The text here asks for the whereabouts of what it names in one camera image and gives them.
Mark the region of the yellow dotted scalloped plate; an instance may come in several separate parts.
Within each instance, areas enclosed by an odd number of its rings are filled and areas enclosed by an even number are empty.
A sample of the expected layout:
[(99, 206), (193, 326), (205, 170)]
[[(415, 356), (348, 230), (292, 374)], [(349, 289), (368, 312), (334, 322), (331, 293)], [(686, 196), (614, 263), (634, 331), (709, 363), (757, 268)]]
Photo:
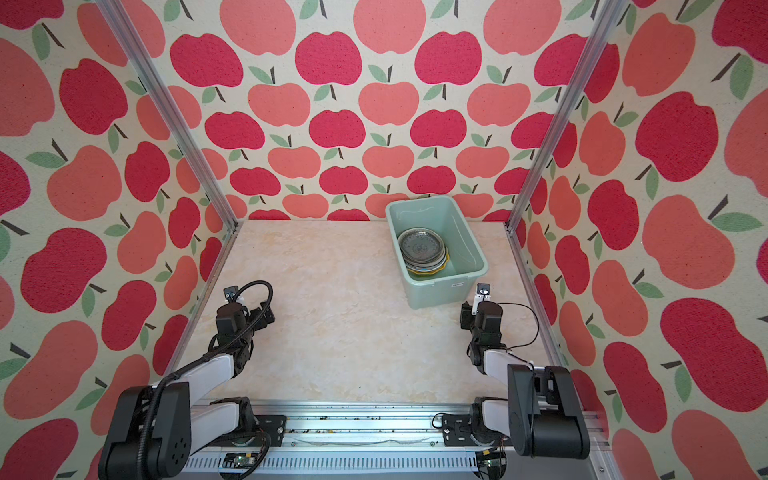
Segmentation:
[(416, 268), (412, 268), (411, 266), (407, 266), (406, 270), (410, 274), (415, 275), (415, 276), (430, 277), (430, 276), (434, 276), (434, 275), (437, 275), (438, 273), (442, 272), (443, 270), (446, 269), (446, 267), (448, 265), (449, 265), (449, 263), (443, 263), (443, 264), (438, 265), (435, 268), (431, 268), (431, 269), (416, 269)]

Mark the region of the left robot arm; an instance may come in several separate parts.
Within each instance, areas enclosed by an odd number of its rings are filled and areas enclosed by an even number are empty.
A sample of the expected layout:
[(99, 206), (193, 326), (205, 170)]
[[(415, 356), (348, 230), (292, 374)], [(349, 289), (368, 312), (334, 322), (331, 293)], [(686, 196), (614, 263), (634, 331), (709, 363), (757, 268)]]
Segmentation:
[(249, 310), (231, 301), (217, 311), (208, 352), (155, 385), (129, 387), (119, 396), (98, 463), (101, 479), (167, 479), (209, 446), (251, 446), (223, 461), (223, 478), (244, 479), (281, 446), (285, 419), (254, 414), (246, 397), (199, 402), (237, 377), (251, 359), (256, 331), (275, 320), (268, 302)]

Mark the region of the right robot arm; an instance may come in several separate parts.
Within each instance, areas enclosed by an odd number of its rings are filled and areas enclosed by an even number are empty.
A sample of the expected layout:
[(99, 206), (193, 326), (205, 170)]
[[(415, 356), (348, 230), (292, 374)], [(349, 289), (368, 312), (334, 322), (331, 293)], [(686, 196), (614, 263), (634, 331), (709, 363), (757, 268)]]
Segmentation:
[(524, 457), (584, 460), (591, 442), (572, 376), (561, 366), (536, 366), (502, 342), (503, 306), (489, 300), (461, 305), (459, 323), (471, 334), (467, 355), (483, 375), (501, 382), (504, 398), (478, 397), (469, 432), (480, 445), (510, 442)]

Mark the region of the clear glass square plate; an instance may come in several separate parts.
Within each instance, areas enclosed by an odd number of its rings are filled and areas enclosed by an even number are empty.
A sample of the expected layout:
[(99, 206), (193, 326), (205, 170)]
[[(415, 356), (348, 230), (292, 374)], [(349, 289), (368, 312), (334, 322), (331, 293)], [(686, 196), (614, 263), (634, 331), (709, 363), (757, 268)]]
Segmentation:
[(442, 237), (428, 228), (414, 227), (397, 237), (406, 266), (413, 270), (438, 269), (448, 259), (447, 247)]

